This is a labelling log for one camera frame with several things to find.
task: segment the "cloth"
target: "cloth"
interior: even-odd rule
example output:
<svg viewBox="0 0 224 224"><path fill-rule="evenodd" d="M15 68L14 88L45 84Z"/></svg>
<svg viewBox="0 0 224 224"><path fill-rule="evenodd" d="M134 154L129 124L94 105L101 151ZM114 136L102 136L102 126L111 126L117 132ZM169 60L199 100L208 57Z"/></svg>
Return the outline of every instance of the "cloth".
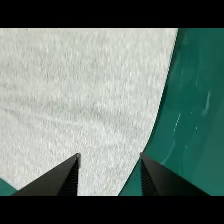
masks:
<svg viewBox="0 0 224 224"><path fill-rule="evenodd" d="M157 115L177 29L0 29L0 177L73 154L79 195L118 195Z"/></svg>

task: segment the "gray textured fabric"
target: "gray textured fabric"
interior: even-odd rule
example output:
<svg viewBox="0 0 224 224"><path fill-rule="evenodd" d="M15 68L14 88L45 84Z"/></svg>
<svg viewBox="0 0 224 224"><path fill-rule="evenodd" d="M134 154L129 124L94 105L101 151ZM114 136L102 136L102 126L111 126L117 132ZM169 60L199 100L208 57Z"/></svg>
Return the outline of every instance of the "gray textured fabric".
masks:
<svg viewBox="0 0 224 224"><path fill-rule="evenodd" d="M177 29L0 29L0 177L76 152L79 195L117 195L151 133Z"/></svg>

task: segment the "green surface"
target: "green surface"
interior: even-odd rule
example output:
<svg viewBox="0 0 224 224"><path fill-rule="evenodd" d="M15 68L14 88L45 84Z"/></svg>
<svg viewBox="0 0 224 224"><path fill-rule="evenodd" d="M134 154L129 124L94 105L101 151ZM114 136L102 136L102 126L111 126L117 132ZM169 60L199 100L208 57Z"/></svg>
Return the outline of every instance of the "green surface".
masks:
<svg viewBox="0 0 224 224"><path fill-rule="evenodd" d="M224 29L179 29L144 152L210 195L224 195ZM139 162L120 195L141 195Z"/></svg>
<svg viewBox="0 0 224 224"><path fill-rule="evenodd" d="M10 196L16 192L16 189L0 179L0 196Z"/></svg>

